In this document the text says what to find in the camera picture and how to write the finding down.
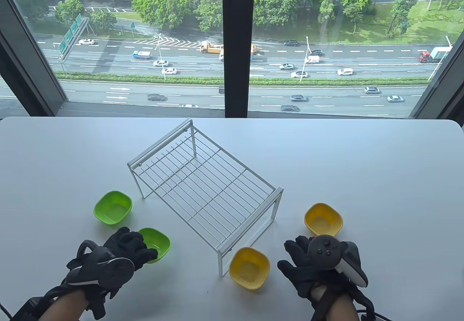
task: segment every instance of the yellow bowl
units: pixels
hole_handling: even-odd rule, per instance
[[[314,204],[306,212],[304,223],[315,235],[335,236],[343,228],[341,215],[325,203]]]
[[[242,247],[232,258],[229,274],[236,283],[258,289],[266,281],[270,271],[269,259],[251,247]]]

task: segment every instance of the yellow truck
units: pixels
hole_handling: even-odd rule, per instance
[[[250,61],[253,61],[253,55],[255,55],[258,52],[258,47],[255,44],[252,44],[252,49],[250,53]],[[219,60],[224,62],[224,49],[221,49],[219,52]]]
[[[200,51],[204,54],[219,54],[224,49],[224,44],[211,44],[209,41],[202,41]]]

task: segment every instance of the green bowl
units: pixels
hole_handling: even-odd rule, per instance
[[[144,243],[148,248],[154,248],[158,251],[158,258],[154,259],[153,261],[149,261],[148,264],[156,263],[161,258],[166,255],[166,253],[171,248],[171,240],[153,228],[143,228],[139,230],[139,233],[144,237]]]
[[[132,210],[132,200],[127,195],[113,190],[106,193],[103,198],[96,203],[93,214],[107,225],[115,225],[123,220]]]

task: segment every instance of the green road sign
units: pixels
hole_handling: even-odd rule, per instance
[[[71,39],[73,39],[73,34],[71,33],[71,31],[69,30],[68,32],[66,32],[66,35],[65,35],[65,41],[67,44],[69,44],[71,42]]]
[[[75,21],[71,25],[71,32],[72,34],[76,34],[76,32],[78,32],[78,24],[76,24]]]
[[[60,50],[61,54],[65,53],[65,50],[66,50],[66,42],[65,41],[61,41],[61,43],[59,44],[59,50]]]

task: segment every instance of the white metal shelf rack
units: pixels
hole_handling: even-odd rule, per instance
[[[271,207],[270,218],[244,246],[251,246],[274,221],[283,192],[204,135],[192,119],[128,166],[143,198],[156,193],[216,251],[220,276],[229,269],[225,255]]]

